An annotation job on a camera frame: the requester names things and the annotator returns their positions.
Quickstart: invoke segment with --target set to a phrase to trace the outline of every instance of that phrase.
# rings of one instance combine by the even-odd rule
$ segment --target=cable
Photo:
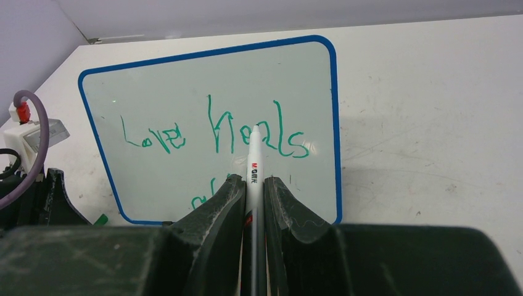
[[[38,114],[38,120],[40,121],[40,144],[38,146],[38,153],[36,154],[35,163],[33,167],[23,179],[23,181],[11,191],[9,194],[0,199],[0,210],[10,205],[16,199],[18,199],[36,180],[36,177],[40,173],[40,170],[44,166],[44,161],[47,156],[47,150],[49,148],[49,119],[47,118],[47,112],[44,108],[42,101],[30,91],[22,90],[18,91],[14,98],[13,104],[16,108],[22,106],[22,99],[24,97],[29,98],[33,105],[35,105],[36,113]]]
[[[14,157],[17,158],[12,167],[10,167],[7,171],[5,171],[5,172],[0,174],[0,179],[5,179],[5,178],[15,174],[15,172],[20,167],[22,159],[20,158],[20,155],[18,154],[18,152],[16,152],[13,149],[9,149],[9,148],[2,148],[2,149],[0,149],[0,155],[1,154],[11,154],[11,155],[13,155]]]

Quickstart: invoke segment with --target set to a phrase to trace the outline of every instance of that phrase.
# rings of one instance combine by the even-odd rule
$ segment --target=green object
[[[109,218],[105,214],[102,214],[100,216],[100,218],[98,218],[98,220],[96,220],[96,222],[94,222],[93,225],[103,226],[103,225],[105,225],[107,223],[108,220],[109,220]]]

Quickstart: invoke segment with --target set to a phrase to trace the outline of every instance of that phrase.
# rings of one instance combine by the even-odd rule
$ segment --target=red connector
[[[22,102],[22,105],[17,108],[17,114],[20,119],[20,123],[29,122],[31,118],[31,112],[29,112],[29,105],[26,102]]]

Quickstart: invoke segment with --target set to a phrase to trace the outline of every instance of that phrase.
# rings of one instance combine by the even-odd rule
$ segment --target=marker
[[[241,296],[265,296],[267,294],[262,159],[262,136],[260,128],[255,125],[249,136],[249,154],[247,156],[247,199],[245,201]]]

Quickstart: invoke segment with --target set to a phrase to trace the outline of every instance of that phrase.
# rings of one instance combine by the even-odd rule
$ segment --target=m&g logo
[[[250,182],[258,183],[258,164],[253,163],[251,169],[252,171],[250,171]]]

